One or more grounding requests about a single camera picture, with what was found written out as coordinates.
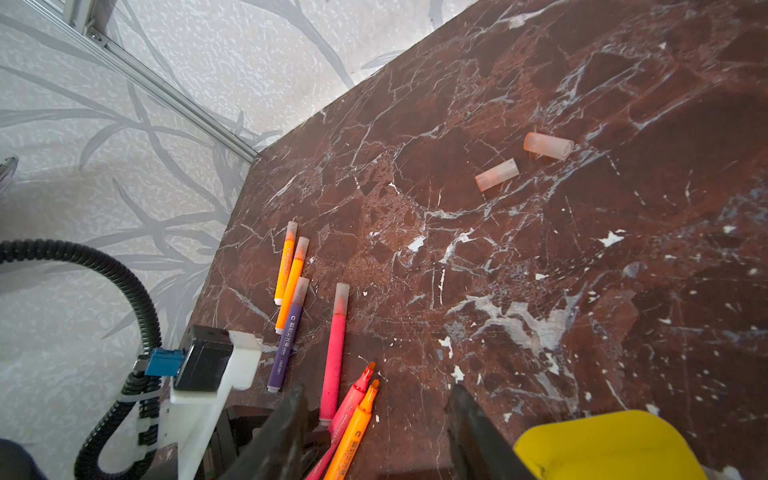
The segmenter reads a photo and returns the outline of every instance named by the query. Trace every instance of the pink highlighter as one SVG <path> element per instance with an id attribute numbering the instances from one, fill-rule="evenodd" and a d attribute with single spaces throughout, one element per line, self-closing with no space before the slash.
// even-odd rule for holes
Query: pink highlighter
<path id="1" fill-rule="evenodd" d="M 320 425 L 331 424 L 336 414 L 339 401 L 339 378 L 341 377 L 341 357 L 344 353 L 344 329 L 346 328 L 346 304 L 349 301 L 349 285 L 336 284 L 336 298 L 333 301 L 333 320 L 331 338 L 328 341 L 326 357 L 326 376 L 323 380 L 323 397 L 320 400 Z"/>
<path id="2" fill-rule="evenodd" d="M 336 447 L 339 446 L 339 442 L 341 442 L 341 438 L 344 436 L 346 427 L 349 426 L 349 420 L 352 419 L 352 414 L 355 412 L 357 406 L 360 405 L 362 398 L 366 395 L 368 382 L 373 376 L 373 369 L 375 369 L 375 367 L 375 362 L 369 363 L 360 378 L 357 379 L 357 382 L 355 382 L 352 385 L 352 388 L 347 392 L 344 401 L 341 402 L 339 410 L 333 416 L 333 420 L 331 420 L 331 426 L 328 428 L 331 432 L 331 446 L 304 480 L 320 480 L 320 477 L 323 475 L 323 472 L 333 458 L 333 453 L 336 452 Z"/>

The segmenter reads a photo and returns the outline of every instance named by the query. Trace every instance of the white mount bracket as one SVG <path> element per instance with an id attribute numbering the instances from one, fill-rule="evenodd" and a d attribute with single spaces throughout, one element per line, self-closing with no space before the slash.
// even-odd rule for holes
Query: white mount bracket
<path id="1" fill-rule="evenodd" d="M 261 359 L 261 341 L 251 333 L 229 331 L 233 349 L 219 389 L 185 392 L 170 387 L 170 400 L 160 408 L 157 447 L 178 444 L 179 480 L 193 480 L 216 422 L 232 389 L 245 390 Z"/>

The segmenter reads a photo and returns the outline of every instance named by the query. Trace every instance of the highlighter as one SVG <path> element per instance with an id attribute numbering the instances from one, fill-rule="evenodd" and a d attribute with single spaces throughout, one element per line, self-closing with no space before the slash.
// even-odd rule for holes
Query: highlighter
<path id="1" fill-rule="evenodd" d="M 375 367 L 376 362 L 371 362 L 357 382 L 355 382 L 352 385 L 352 388 L 347 392 L 344 401 L 341 402 L 341 406 L 333 416 L 333 420 L 331 420 L 331 426 L 328 428 L 329 432 L 331 432 L 331 446 L 304 480 L 320 480 L 320 476 L 331 462 L 333 453 L 336 451 L 336 447 L 339 446 L 339 442 L 344 436 L 346 427 L 349 425 L 349 420 L 352 419 L 352 415 L 355 413 L 357 406 L 366 395 L 368 381 L 371 379 L 371 376 L 373 376 L 373 369 L 375 369 Z"/>
<path id="2" fill-rule="evenodd" d="M 360 447 L 362 436 L 366 433 L 368 422 L 371 421 L 373 400 L 378 392 L 379 380 L 373 380 L 365 398 L 362 399 L 360 405 L 355 410 L 355 414 L 352 415 L 352 420 L 349 422 L 341 442 L 339 442 L 339 448 L 336 450 L 331 465 L 328 467 L 328 472 L 324 477 L 325 480 L 343 480 L 346 477 L 349 465 L 352 463 L 352 459 L 355 458 L 358 447 Z"/>
<path id="3" fill-rule="evenodd" d="M 328 341 L 326 357 L 326 375 L 323 379 L 323 397 L 320 400 L 320 425 L 322 426 L 331 424 L 336 414 L 336 403 L 339 401 L 339 377 L 341 376 L 341 358 L 344 354 L 347 302 L 349 302 L 349 285 L 337 283 L 336 298 L 333 301 L 331 337 Z"/>
<path id="4" fill-rule="evenodd" d="M 277 286 L 275 287 L 275 305 L 283 305 L 283 295 L 288 284 L 291 260 L 293 260 L 293 245 L 296 243 L 296 231 L 299 224 L 288 222 L 286 227 L 286 242 L 283 244 L 283 258 L 280 260 L 280 271 L 277 274 Z"/>
<path id="5" fill-rule="evenodd" d="M 296 332 L 299 331 L 299 320 L 301 319 L 301 310 L 304 305 L 306 289 L 310 286 L 310 279 L 299 277 L 296 282 L 296 292 L 293 294 L 293 300 L 288 310 L 288 326 L 280 337 L 280 343 L 277 344 L 277 354 L 275 363 L 272 364 L 270 379 L 266 383 L 266 390 L 275 393 L 283 388 L 283 380 L 286 378 L 288 359 L 290 351 L 293 348 L 293 341 L 296 338 Z"/>
<path id="6" fill-rule="evenodd" d="M 301 276 L 301 269 L 304 268 L 304 259 L 306 258 L 306 249 L 310 246 L 310 239 L 307 237 L 299 237 L 299 241 L 296 243 L 296 255 L 293 257 L 293 264 L 290 266 L 290 275 L 288 276 L 288 283 L 286 283 L 286 291 L 283 294 L 283 304 L 280 305 L 280 314 L 277 315 L 277 324 L 275 325 L 275 332 L 283 334 L 283 327 L 288 320 L 288 310 L 290 310 L 290 302 L 293 300 L 293 293 L 296 291 L 296 283 Z"/>

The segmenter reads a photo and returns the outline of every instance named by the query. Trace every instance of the marker cap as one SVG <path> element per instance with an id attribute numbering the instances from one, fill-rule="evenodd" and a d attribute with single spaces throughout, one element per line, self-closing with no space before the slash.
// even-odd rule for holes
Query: marker cap
<path id="1" fill-rule="evenodd" d="M 346 305 L 349 302 L 349 285 L 336 284 L 336 298 L 333 300 L 333 315 L 346 316 Z"/>
<path id="2" fill-rule="evenodd" d="M 525 135 L 523 148 L 535 154 L 565 160 L 573 151 L 574 142 L 566 138 L 552 137 L 551 135 L 537 134 L 534 132 Z"/>
<path id="3" fill-rule="evenodd" d="M 296 281 L 296 290 L 293 292 L 293 305 L 303 305 L 304 297 L 306 296 L 306 289 L 310 287 L 310 279 L 300 276 Z"/>
<path id="4" fill-rule="evenodd" d="M 288 222 L 288 227 L 286 227 L 286 240 L 293 240 L 296 241 L 296 232 L 299 229 L 299 224 L 296 222 Z"/>
<path id="5" fill-rule="evenodd" d="M 293 255 L 293 259 L 304 261 L 306 258 L 306 250 L 309 247 L 310 239 L 307 237 L 299 237 L 299 241 L 296 242 L 296 253 Z"/>
<path id="6" fill-rule="evenodd" d="M 510 158 L 502 164 L 498 164 L 491 170 L 486 170 L 483 173 L 475 176 L 475 182 L 477 182 L 478 188 L 481 192 L 500 184 L 503 181 L 509 180 L 512 177 L 517 177 L 520 174 L 518 165 L 515 163 L 514 158 Z"/>
<path id="7" fill-rule="evenodd" d="M 368 387 L 365 398 L 360 401 L 360 405 L 357 408 L 370 415 L 373 409 L 373 400 L 376 398 L 377 393 L 379 393 L 379 379 L 373 380 L 371 386 Z"/>

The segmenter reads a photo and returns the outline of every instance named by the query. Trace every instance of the brown marble surface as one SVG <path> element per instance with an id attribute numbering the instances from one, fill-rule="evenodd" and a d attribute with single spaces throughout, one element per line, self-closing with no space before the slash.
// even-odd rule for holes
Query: brown marble surface
<path id="1" fill-rule="evenodd" d="M 286 385 L 383 387 L 350 478 L 450 466 L 463 379 L 513 442 L 642 409 L 703 465 L 768 471 L 768 3 L 481 0 L 263 152 L 193 315 L 264 338 L 288 220 L 311 280 Z M 565 160 L 529 131 L 576 142 Z M 520 176 L 481 194 L 509 158 Z"/>

